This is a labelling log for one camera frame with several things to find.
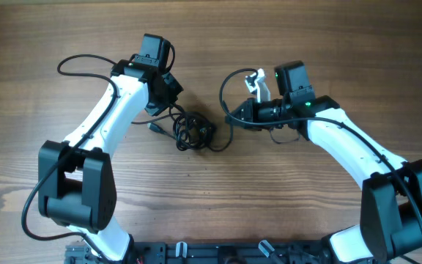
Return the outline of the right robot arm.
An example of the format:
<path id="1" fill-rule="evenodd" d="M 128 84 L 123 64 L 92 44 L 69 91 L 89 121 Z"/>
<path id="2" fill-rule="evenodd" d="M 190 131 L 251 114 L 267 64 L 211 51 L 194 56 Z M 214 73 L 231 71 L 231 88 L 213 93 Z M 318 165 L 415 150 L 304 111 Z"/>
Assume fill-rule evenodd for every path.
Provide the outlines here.
<path id="1" fill-rule="evenodd" d="M 319 241 L 291 243 L 284 257 L 261 241 L 265 257 L 274 263 L 388 263 L 409 260 L 410 252 L 422 249 L 422 160 L 408 161 L 385 149 L 334 99 L 316 96 L 301 61 L 275 68 L 278 98 L 271 97 L 262 69 L 244 73 L 251 96 L 226 110 L 226 122 L 250 131 L 297 131 L 329 153 L 362 192 L 358 224 Z"/>

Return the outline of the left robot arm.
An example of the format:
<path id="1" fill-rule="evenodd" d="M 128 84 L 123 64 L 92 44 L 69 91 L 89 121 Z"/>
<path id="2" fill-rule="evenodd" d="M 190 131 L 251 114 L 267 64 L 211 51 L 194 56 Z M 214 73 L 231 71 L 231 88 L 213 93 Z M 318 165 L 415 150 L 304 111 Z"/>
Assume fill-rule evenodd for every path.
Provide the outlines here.
<path id="1" fill-rule="evenodd" d="M 131 234 L 114 217 L 116 185 L 111 159 L 136 116 L 155 117 L 182 87 L 170 73 L 174 46 L 145 34 L 141 50 L 113 64 L 108 88 L 88 117 L 62 142 L 46 141 L 38 156 L 38 182 L 28 200 L 69 235 L 84 239 L 93 263 L 136 263 Z"/>

